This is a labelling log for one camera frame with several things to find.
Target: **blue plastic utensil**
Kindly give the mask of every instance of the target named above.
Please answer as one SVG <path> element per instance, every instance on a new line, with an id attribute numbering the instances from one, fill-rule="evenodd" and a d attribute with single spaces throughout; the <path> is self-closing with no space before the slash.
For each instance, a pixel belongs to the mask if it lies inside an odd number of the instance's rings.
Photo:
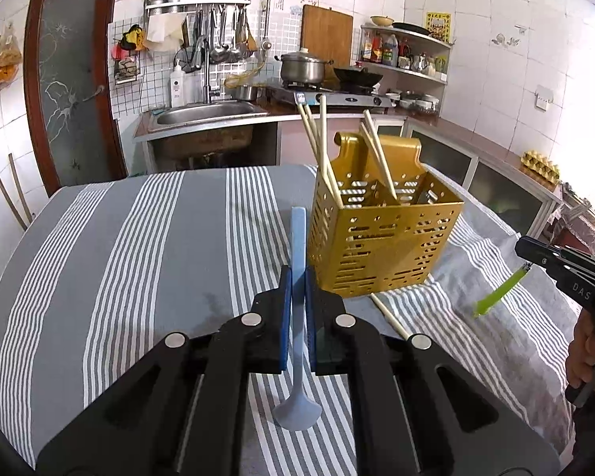
<path id="1" fill-rule="evenodd" d="M 306 210 L 291 210 L 291 271 L 293 325 L 293 388 L 289 399 L 273 409 L 273 418 L 289 431 L 308 430 L 322 414 L 322 407 L 308 399 L 304 391 L 304 306 L 306 271 Z"/>

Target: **perforated metal basket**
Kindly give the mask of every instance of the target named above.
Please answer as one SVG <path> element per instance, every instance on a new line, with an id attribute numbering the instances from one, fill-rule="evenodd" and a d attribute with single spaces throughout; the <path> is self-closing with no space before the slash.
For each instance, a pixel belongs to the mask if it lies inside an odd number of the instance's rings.
<path id="1" fill-rule="evenodd" d="M 379 136 L 397 200 L 359 133 L 338 132 L 331 161 L 343 209 L 318 169 L 308 257 L 321 288 L 353 297 L 425 281 L 463 202 L 419 163 L 418 139 Z"/>

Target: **stainless steel sink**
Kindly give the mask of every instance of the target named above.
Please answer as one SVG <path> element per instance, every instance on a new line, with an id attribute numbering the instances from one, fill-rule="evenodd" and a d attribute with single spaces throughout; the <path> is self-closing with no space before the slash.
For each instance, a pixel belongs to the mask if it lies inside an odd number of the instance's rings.
<path id="1" fill-rule="evenodd" d="M 213 104 L 193 104 L 165 111 L 150 119 L 150 132 L 171 129 L 184 125 L 222 122 L 239 118 L 267 116 L 267 112 L 249 102 L 228 100 Z"/>

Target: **rectangular cutting board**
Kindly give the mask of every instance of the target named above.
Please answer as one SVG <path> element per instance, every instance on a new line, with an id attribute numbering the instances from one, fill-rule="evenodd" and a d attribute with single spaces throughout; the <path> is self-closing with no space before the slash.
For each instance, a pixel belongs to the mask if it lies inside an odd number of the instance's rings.
<path id="1" fill-rule="evenodd" d="M 347 68 L 353 40 L 353 17 L 348 14 L 305 5 L 302 14 L 300 46 L 308 48 L 322 61 L 333 60 L 333 66 Z M 326 81 L 337 80 L 333 66 L 326 66 Z"/>

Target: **yellow bowl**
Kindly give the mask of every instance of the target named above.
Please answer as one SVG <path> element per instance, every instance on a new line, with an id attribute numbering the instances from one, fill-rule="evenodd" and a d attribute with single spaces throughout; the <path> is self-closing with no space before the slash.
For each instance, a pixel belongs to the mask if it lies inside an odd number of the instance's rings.
<path id="1" fill-rule="evenodd" d="M 391 17 L 385 17 L 384 15 L 372 15 L 370 19 L 377 27 L 391 27 L 395 22 Z"/>

